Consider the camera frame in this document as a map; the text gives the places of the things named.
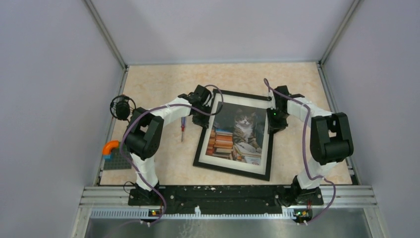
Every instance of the beige marble surface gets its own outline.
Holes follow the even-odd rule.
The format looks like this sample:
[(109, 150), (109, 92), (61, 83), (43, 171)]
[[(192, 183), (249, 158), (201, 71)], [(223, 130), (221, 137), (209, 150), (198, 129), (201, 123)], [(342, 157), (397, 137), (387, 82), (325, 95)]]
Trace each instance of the beige marble surface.
[[(137, 106), (153, 108), (189, 93), (197, 84), (215, 84), (221, 89), (266, 95), (263, 79), (272, 87), (287, 85), (291, 93), (300, 93), (319, 107), (328, 110), (318, 70), (314, 62), (307, 63), (236, 63), (131, 66), (124, 94)], [(286, 130), (275, 134), (270, 181), (193, 167), (201, 128), (187, 117), (185, 140), (181, 143), (180, 121), (163, 130), (156, 153), (156, 174), (160, 184), (290, 184), (304, 168), (302, 160), (302, 127), (298, 119), (288, 118)], [(112, 139), (121, 140), (127, 122), (117, 121)], [(310, 129), (307, 132), (309, 153)], [(351, 184), (345, 162), (337, 165), (327, 178), (336, 184)], [(136, 181), (134, 170), (104, 171), (102, 185)]]

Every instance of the black mounting plate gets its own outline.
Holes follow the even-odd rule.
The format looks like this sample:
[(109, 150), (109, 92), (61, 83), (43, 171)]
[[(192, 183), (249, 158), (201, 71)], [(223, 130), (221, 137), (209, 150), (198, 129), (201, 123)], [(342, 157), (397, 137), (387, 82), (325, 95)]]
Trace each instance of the black mounting plate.
[[(161, 185), (159, 191), (167, 202), (167, 214), (193, 214), (197, 206), (202, 214), (279, 214), (282, 213), (280, 194), (290, 193), (290, 186)], [(322, 197), (312, 200), (312, 205), (322, 204)], [(161, 200), (158, 196), (139, 196), (134, 188), (130, 190), (128, 205), (160, 206)]]

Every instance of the white wall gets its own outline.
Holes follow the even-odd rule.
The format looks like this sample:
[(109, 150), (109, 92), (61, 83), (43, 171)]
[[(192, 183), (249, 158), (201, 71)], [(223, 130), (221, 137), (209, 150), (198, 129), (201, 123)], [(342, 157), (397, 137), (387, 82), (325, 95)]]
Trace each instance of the white wall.
[(69, 237), (121, 68), (81, 0), (0, 1), (0, 237)]
[(420, 1), (364, 1), (326, 65), (391, 237), (418, 237)]
[(315, 61), (352, 0), (94, 0), (128, 64)]

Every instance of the cable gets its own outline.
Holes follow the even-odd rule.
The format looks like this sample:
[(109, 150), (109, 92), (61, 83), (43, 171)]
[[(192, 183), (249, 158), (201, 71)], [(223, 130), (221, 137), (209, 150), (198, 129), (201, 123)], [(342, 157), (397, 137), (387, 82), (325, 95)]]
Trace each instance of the cable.
[(125, 190), (125, 186), (127, 185), (127, 183), (131, 183), (131, 185), (133, 185), (133, 186), (135, 186), (135, 184), (134, 184), (133, 182), (131, 182), (131, 181), (127, 181), (127, 182), (125, 182), (125, 183), (124, 183), (124, 185), (122, 186), (122, 189), (124, 190), (124, 192), (126, 192), (126, 193), (130, 194), (129, 192), (127, 192), (127, 191)]
[[(220, 96), (221, 96), (221, 99), (222, 99), (222, 104), (220, 105), (220, 109), (221, 109), (221, 107), (223, 106), (223, 103), (224, 103), (224, 100), (223, 100), (223, 94), (222, 94), (222, 92), (221, 92), (221, 90), (217, 87), (217, 86), (215, 86), (215, 85), (212, 85), (212, 84), (209, 84), (209, 85), (206, 85), (205, 87), (208, 87), (208, 86), (211, 86), (211, 87), (214, 87), (214, 88), (216, 88), (217, 90), (218, 90), (218, 92), (220, 93)], [(151, 112), (154, 112), (154, 111), (157, 111), (157, 110), (160, 110), (160, 109), (164, 109), (164, 108), (167, 108), (167, 106), (169, 106), (169, 107), (188, 107), (188, 108), (191, 108), (191, 109), (193, 109), (193, 110), (195, 110), (195, 111), (197, 111), (197, 112), (199, 112), (199, 113), (201, 113), (201, 114), (203, 114), (203, 115), (206, 115), (206, 116), (214, 116), (214, 115), (216, 115), (216, 114), (218, 114), (219, 112), (220, 112), (220, 110), (218, 109), (218, 110), (216, 110), (216, 112), (215, 113), (213, 113), (213, 114), (209, 114), (209, 113), (206, 113), (206, 112), (203, 112), (203, 111), (201, 111), (200, 109), (198, 109), (198, 108), (195, 108), (195, 107), (193, 107), (193, 106), (190, 106), (190, 105), (185, 105), (185, 104), (181, 104), (181, 103), (175, 103), (175, 104), (170, 104), (170, 105), (164, 105), (164, 106), (159, 106), (159, 107), (156, 107), (156, 108), (152, 108), (152, 109), (149, 109), (149, 110), (147, 110), (147, 111), (145, 111), (144, 113), (142, 113), (138, 118), (136, 118), (135, 120), (134, 120), (134, 122), (131, 124), (131, 126), (129, 126), (128, 127), (128, 129), (125, 131), (125, 133), (124, 133), (124, 135), (123, 135), (123, 137), (122, 137), (122, 140), (121, 140), (121, 144), (124, 144), (124, 142), (125, 142), (125, 139), (127, 138), (127, 136), (128, 136), (128, 133), (133, 129), (133, 127), (137, 124), (137, 123), (139, 123), (139, 121), (141, 120), (141, 118), (143, 118), (145, 115), (147, 115), (147, 114), (149, 114), (149, 113), (151, 113)], [(145, 179), (144, 179), (144, 177), (142, 176), (142, 174), (140, 173), (140, 171), (139, 171), (139, 169), (137, 168), (137, 166), (128, 158), (128, 156), (124, 153), (124, 151), (123, 151), (123, 149), (122, 149), (122, 146), (120, 146), (119, 147), (119, 152), (120, 152), (120, 154), (122, 155), (122, 157), (124, 157), (126, 160), (127, 160), (127, 162), (136, 170), (136, 172), (137, 172), (137, 174), (139, 175), (139, 177), (140, 177), (140, 179), (143, 181), (143, 183), (145, 184), (145, 185), (147, 185), (149, 188), (151, 188), (152, 189), (152, 191), (153, 192), (155, 192), (160, 198), (161, 198), (161, 200), (162, 200), (162, 202), (163, 202), (163, 211), (159, 214), (159, 216), (158, 216), (158, 218), (156, 219), (156, 220), (154, 220), (153, 222), (151, 222), (151, 223), (148, 223), (148, 225), (149, 226), (152, 226), (152, 225), (154, 225), (154, 224), (156, 224), (161, 218), (162, 218), (162, 216), (165, 214), (165, 212), (166, 212), (166, 200), (165, 200), (165, 198), (163, 197), (163, 195), (156, 189), (156, 188), (154, 188), (152, 185), (150, 185)], [(111, 231), (111, 232), (109, 232), (106, 236), (104, 236), (104, 238), (106, 238), (106, 237), (109, 237), (111, 234), (113, 234), (116, 230), (118, 230), (119, 228), (121, 228), (121, 227), (123, 227), (123, 226), (125, 226), (125, 225), (127, 225), (127, 224), (130, 224), (130, 223), (133, 223), (133, 222), (140, 222), (140, 223), (143, 223), (143, 221), (141, 221), (141, 220), (132, 220), (132, 221), (128, 221), (128, 222), (125, 222), (125, 223), (123, 223), (123, 224), (121, 224), (121, 225), (119, 225), (118, 227), (116, 227), (113, 231)]]
[(304, 125), (303, 125), (303, 132), (302, 132), (302, 154), (303, 154), (303, 163), (305, 165), (305, 171), (306, 171), (306, 174), (307, 174), (307, 176), (308, 176), (308, 178), (310, 180), (313, 181), (315, 179), (322, 178), (322, 179), (324, 179), (325, 182), (331, 184), (333, 186), (333, 189), (334, 189), (331, 201), (328, 203), (328, 205), (318, 215), (316, 215), (315, 217), (312, 218), (312, 220), (310, 220), (309, 222), (307, 222), (307, 224), (309, 224), (312, 221), (316, 220), (318, 217), (320, 217), (320, 215), (322, 215), (332, 205), (332, 203), (334, 202), (335, 193), (336, 193), (335, 184), (333, 182), (327, 180), (326, 178), (324, 178), (321, 175), (318, 175), (318, 176), (315, 176), (315, 177), (311, 177), (311, 174), (309, 173), (308, 161), (307, 161), (307, 158), (306, 158), (306, 140), (305, 140), (305, 138), (306, 138), (306, 127), (308, 126), (309, 117), (311, 115), (311, 109), (310, 109), (310, 107), (308, 105), (303, 104), (302, 102), (300, 102), (300, 101), (298, 101), (298, 100), (296, 100), (294, 98), (291, 98), (291, 97), (289, 97), (287, 95), (284, 95), (284, 94), (279, 93), (276, 90), (274, 90), (270, 86), (270, 83), (268, 82), (268, 80), (266, 78), (264, 78), (264, 84), (267, 86), (268, 92), (270, 92), (270, 90), (271, 90), (275, 94), (279, 95), (280, 97), (283, 97), (283, 98), (285, 98), (287, 100), (291, 100), (291, 101), (293, 101), (293, 102), (295, 102), (295, 103), (297, 103), (299, 105), (302, 105), (304, 108), (306, 108), (308, 110), (308, 112), (306, 114), (306, 117), (305, 117), (305, 122), (304, 122)]
[(216, 110), (216, 112), (214, 113), (214, 115), (216, 115), (216, 114), (218, 114), (218, 113), (220, 113), (220, 111), (222, 111), (222, 108), (223, 108), (223, 102), (224, 102), (224, 100), (223, 100), (223, 94), (222, 94), (222, 91), (216, 86), (216, 85), (213, 85), (213, 84), (208, 84), (208, 85), (206, 85), (206, 86), (204, 86), (205, 88), (207, 88), (207, 87), (213, 87), (213, 88), (215, 88), (215, 89), (217, 89), (218, 91), (219, 91), (219, 94), (220, 94), (220, 97), (222, 98), (222, 104), (220, 105), (220, 107)]

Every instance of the cat photo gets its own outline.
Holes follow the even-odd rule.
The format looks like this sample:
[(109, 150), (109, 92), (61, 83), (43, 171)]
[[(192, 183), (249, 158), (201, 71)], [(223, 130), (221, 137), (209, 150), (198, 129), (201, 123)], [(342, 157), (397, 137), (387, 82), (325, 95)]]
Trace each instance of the cat photo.
[(242, 146), (249, 152), (261, 153), (261, 147), (256, 142), (254, 136), (255, 117), (255, 112), (245, 113), (242, 109), (236, 111), (233, 143)]
[(261, 165), (265, 113), (262, 108), (224, 103), (214, 117), (206, 155)]

